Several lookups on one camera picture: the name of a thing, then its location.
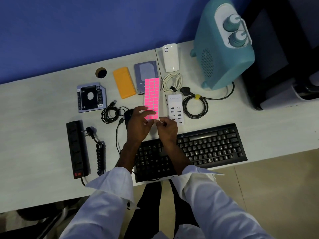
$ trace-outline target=person's right hand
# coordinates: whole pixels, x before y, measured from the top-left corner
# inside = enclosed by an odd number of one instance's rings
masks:
[[[163,145],[176,145],[178,131],[177,123],[170,120],[168,117],[160,117],[159,120],[155,120],[155,122],[157,126],[157,133]]]

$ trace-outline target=black power strip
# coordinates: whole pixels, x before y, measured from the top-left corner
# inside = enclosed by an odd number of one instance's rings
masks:
[[[66,124],[68,131],[69,147],[74,179],[85,177],[89,174],[88,156],[86,152],[83,126],[80,121]]]

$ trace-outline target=person's left hand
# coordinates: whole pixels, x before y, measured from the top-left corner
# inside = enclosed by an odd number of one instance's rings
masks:
[[[146,106],[137,106],[134,108],[132,117],[127,126],[127,141],[138,143],[138,146],[148,135],[154,120],[146,121],[144,118],[147,115],[155,115],[155,111],[146,110]]]

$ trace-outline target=white shirt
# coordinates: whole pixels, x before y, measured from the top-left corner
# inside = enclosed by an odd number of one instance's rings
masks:
[[[199,227],[180,225],[175,239],[208,238],[272,238],[256,219],[241,209],[217,185],[215,174],[194,165],[172,181],[179,196],[192,208]],[[131,174],[116,167],[89,182],[86,187],[96,191],[87,199],[60,239],[118,238],[128,202],[136,208]],[[164,239],[163,232],[154,239]]]

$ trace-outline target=black pants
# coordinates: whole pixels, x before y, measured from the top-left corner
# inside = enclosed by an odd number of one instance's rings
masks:
[[[175,229],[174,235],[178,230],[178,226],[182,224],[191,224],[198,226],[190,205],[183,201],[171,180],[174,204],[175,204]],[[147,184],[143,195],[137,204],[140,209],[135,210],[134,215],[124,235],[124,239],[140,238],[150,239],[159,232],[159,210],[160,198],[162,195],[162,185],[160,182]]]

